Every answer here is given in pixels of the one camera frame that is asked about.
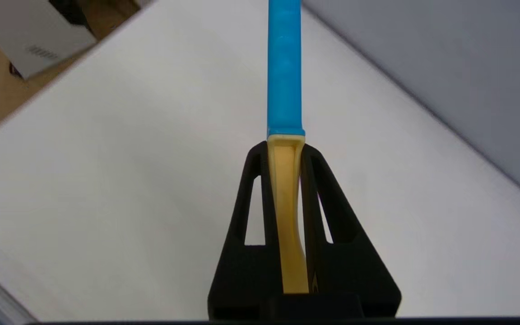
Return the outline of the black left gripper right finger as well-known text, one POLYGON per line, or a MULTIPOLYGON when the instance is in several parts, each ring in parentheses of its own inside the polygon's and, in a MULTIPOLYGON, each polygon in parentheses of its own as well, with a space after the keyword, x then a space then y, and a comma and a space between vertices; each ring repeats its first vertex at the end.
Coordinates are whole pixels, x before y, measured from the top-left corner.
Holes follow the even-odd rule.
POLYGON ((401 291, 326 159, 309 145, 302 150, 301 192, 310 292, 353 301, 363 317, 394 317, 401 291))

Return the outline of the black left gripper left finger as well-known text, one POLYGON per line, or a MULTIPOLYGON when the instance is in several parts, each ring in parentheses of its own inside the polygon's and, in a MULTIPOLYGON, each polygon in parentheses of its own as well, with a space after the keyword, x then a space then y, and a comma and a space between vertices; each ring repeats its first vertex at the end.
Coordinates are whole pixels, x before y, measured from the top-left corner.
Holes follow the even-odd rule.
POLYGON ((208 294, 211 320, 269 320, 272 301, 283 294, 276 212, 268 167, 268 144, 247 154, 237 199, 208 294), (260 179, 263 245, 246 245, 255 179, 260 179))

